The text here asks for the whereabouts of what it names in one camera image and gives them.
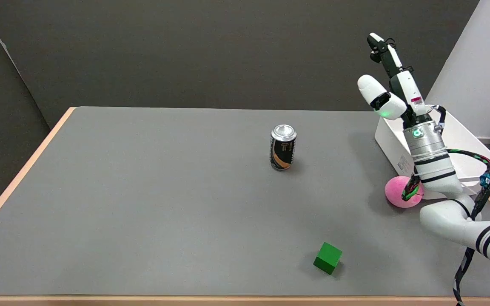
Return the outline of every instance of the green cube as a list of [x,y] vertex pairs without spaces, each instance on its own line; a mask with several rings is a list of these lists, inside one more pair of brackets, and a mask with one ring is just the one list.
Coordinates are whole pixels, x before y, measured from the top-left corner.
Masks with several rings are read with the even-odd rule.
[[315,267],[331,275],[334,272],[334,269],[336,269],[341,257],[342,252],[340,250],[325,242],[322,244],[321,250],[317,254],[317,258],[315,258],[313,264]]

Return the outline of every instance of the red label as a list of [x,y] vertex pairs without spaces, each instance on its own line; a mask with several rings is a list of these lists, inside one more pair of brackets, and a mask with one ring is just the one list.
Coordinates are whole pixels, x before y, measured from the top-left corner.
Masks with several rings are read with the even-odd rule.
[[417,105],[417,104],[421,104],[422,103],[422,99],[421,97],[415,97],[412,99],[412,103]]

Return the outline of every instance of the blue connector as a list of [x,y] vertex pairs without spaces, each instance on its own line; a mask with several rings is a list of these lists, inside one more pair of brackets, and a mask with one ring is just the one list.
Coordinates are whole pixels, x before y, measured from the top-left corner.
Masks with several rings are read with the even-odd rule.
[[480,185],[483,188],[487,188],[490,184],[490,174],[484,173],[482,176],[480,176]]

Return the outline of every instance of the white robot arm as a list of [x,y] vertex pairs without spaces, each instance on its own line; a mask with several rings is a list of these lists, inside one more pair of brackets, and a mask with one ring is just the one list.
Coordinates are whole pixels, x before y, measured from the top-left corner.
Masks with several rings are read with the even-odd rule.
[[[390,91],[386,91],[369,75],[359,78],[359,91],[366,103],[383,118],[403,119],[403,133],[415,164],[410,184],[418,185],[420,179],[425,189],[447,197],[447,200],[423,207],[420,222],[434,234],[467,246],[453,283],[455,298],[462,302],[459,283],[470,265],[474,251],[490,259],[490,221],[481,221],[480,215],[490,196],[490,160],[467,151],[447,149],[442,140],[443,125],[436,124],[428,115],[430,108],[425,106],[417,89],[411,75],[413,70],[411,67],[402,67],[394,41],[383,40],[371,33],[367,42],[372,49],[370,58],[374,62],[381,62],[390,78]],[[481,181],[483,189],[475,201],[463,192],[448,153],[464,153],[487,165]],[[402,194],[403,199],[408,198],[405,193]]]

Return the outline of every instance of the white container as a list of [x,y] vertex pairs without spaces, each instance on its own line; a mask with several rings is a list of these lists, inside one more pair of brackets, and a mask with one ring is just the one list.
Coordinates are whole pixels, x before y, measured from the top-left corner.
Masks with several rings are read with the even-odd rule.
[[[435,110],[430,112],[430,116],[436,122],[438,122],[440,117]],[[375,139],[399,176],[411,176],[413,159],[404,138],[402,119],[391,121],[379,118]],[[471,151],[490,159],[490,150],[449,112],[445,116],[442,139],[449,149]],[[481,189],[479,178],[485,172],[484,164],[462,154],[453,153],[449,156],[464,190],[469,195],[478,193]],[[439,199],[443,197],[440,193],[427,190],[423,196],[424,199]]]

